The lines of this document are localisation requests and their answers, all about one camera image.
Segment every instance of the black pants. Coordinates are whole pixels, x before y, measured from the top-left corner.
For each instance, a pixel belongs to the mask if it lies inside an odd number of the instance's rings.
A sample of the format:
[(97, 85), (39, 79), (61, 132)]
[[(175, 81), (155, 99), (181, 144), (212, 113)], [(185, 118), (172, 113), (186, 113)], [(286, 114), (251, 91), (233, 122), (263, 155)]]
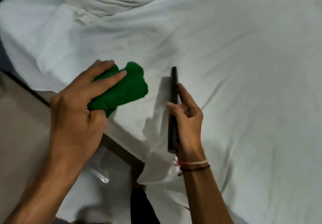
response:
[(142, 188), (132, 191), (131, 224), (160, 224), (155, 212)]

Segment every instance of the smartphone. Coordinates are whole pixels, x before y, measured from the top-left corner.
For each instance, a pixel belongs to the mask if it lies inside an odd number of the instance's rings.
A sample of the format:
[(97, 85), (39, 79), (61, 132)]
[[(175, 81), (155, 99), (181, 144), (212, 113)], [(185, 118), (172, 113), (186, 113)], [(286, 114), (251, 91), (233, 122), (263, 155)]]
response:
[[(179, 90), (178, 90), (178, 70), (177, 67), (172, 67), (170, 77), (170, 102), (178, 104)], [(168, 151), (172, 154), (178, 154), (179, 132), (178, 124), (174, 115), (169, 115), (168, 124)]]

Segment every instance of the mattress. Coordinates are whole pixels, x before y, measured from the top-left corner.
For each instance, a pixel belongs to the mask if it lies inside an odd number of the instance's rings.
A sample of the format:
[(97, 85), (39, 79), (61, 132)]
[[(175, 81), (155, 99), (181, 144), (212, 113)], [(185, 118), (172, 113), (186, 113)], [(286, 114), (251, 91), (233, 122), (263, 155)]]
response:
[(120, 106), (105, 132), (146, 163), (141, 183), (187, 205), (167, 152), (167, 77), (177, 66), (203, 110), (203, 147), (230, 209), (249, 224), (319, 223), (321, 6), (155, 0), (82, 26), (62, 0), (5, 0), (0, 35), (37, 90), (59, 92), (98, 58), (139, 63), (149, 94)]

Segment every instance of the green microfiber cloth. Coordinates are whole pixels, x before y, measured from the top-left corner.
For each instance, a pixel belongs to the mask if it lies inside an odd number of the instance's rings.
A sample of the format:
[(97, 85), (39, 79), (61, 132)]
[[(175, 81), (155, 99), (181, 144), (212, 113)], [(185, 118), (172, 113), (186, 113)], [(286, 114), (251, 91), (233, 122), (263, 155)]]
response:
[[(126, 76), (114, 87), (92, 99), (87, 105), (89, 110), (105, 110), (106, 117), (108, 118), (118, 106), (138, 100), (147, 95), (148, 87), (143, 78), (143, 68), (137, 63), (128, 62), (123, 70), (127, 71)], [(111, 69), (96, 77), (94, 81), (110, 77), (123, 70), (119, 70), (117, 65), (114, 65)]]

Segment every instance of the black thread bracelet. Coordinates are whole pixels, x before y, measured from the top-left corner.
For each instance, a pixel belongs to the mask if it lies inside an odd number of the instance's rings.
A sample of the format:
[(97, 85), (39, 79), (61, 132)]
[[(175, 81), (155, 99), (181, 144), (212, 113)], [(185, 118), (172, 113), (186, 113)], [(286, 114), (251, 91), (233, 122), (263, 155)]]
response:
[(191, 171), (205, 170), (205, 169), (208, 169), (208, 168), (210, 168), (210, 165), (207, 165), (205, 167), (200, 167), (200, 168), (197, 168), (197, 169), (184, 169), (184, 168), (180, 167), (180, 170), (182, 172), (191, 172)]

